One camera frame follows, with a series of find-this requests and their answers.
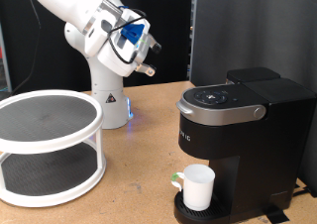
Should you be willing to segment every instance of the black coffee maker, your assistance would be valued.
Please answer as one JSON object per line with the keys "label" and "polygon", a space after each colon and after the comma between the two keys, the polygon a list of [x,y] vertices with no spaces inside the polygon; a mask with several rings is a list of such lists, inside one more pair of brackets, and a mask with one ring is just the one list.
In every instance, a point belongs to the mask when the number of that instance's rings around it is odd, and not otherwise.
{"label": "black coffee maker", "polygon": [[290,205],[316,94],[266,68],[229,71],[227,82],[190,88],[176,104],[180,147],[216,173],[207,210],[176,195],[179,223],[236,223]]}

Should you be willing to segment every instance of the wooden table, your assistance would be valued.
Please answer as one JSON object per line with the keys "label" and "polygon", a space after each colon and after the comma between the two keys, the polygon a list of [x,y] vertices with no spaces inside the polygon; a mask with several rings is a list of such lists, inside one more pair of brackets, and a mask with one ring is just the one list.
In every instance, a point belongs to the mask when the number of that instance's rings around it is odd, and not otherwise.
{"label": "wooden table", "polygon": [[[170,176],[190,164],[208,164],[178,145],[175,103],[189,87],[190,82],[177,82],[125,88],[135,117],[120,129],[103,132],[107,169],[96,187],[54,207],[23,208],[0,202],[0,224],[177,224],[173,216],[177,188],[171,185]],[[307,193],[294,197],[285,214],[288,223],[310,224],[317,223],[316,210],[317,199]],[[269,223],[266,217],[245,222]]]}

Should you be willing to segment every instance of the cup handle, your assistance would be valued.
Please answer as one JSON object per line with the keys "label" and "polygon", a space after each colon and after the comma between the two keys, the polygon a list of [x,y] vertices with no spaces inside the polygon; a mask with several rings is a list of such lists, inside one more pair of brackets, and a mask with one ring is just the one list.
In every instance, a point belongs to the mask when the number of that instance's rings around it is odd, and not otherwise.
{"label": "cup handle", "polygon": [[175,187],[178,187],[179,188],[179,191],[182,190],[182,187],[180,185],[179,182],[176,182],[177,178],[180,177],[182,179],[185,179],[185,174],[183,172],[175,172],[171,178],[170,178],[170,181],[171,181],[171,184],[173,184]]}

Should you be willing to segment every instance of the coffee maker lid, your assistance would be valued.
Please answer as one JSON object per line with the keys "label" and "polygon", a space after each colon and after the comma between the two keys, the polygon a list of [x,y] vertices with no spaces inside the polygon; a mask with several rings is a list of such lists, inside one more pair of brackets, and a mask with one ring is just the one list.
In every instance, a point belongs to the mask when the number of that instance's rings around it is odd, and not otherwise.
{"label": "coffee maker lid", "polygon": [[232,84],[189,88],[176,106],[194,123],[225,126],[260,120],[268,101],[243,84]]}

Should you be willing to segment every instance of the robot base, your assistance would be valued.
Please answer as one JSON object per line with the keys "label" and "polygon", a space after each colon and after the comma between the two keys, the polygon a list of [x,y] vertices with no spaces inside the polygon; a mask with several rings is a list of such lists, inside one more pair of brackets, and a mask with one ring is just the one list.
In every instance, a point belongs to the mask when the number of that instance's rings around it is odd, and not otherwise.
{"label": "robot base", "polygon": [[96,99],[103,110],[102,129],[116,129],[126,125],[133,118],[130,100],[122,89],[114,91],[93,90],[91,96]]}

